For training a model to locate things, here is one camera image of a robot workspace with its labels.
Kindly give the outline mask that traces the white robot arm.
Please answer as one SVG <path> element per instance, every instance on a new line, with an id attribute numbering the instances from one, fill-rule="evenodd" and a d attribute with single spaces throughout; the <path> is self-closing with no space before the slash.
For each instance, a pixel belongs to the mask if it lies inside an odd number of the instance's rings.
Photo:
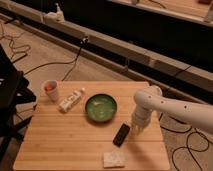
<path id="1" fill-rule="evenodd" d="M 146 128 L 153 111 L 162 112 L 213 135 L 213 106 L 175 100 L 162 96 L 158 86 L 149 86 L 134 94 L 135 109 L 132 113 L 133 129 Z"/>

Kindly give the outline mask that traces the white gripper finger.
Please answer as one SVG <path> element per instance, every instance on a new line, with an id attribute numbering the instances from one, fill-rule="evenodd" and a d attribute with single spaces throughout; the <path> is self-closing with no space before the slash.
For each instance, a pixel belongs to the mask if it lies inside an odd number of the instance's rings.
<path id="1" fill-rule="evenodd" d="M 139 127 L 139 126 L 134 126 L 133 128 L 132 128 L 132 134 L 134 135 L 134 136 L 138 136 L 140 133 L 142 133 L 143 132 L 143 128 L 142 127 Z"/>

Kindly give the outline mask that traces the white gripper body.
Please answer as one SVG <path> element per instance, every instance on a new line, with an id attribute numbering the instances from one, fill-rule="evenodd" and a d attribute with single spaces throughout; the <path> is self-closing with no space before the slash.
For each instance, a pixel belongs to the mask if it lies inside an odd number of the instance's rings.
<path id="1" fill-rule="evenodd" d="M 133 129 L 144 129 L 151 121 L 152 111 L 143 107 L 136 107 L 131 116 Z"/>

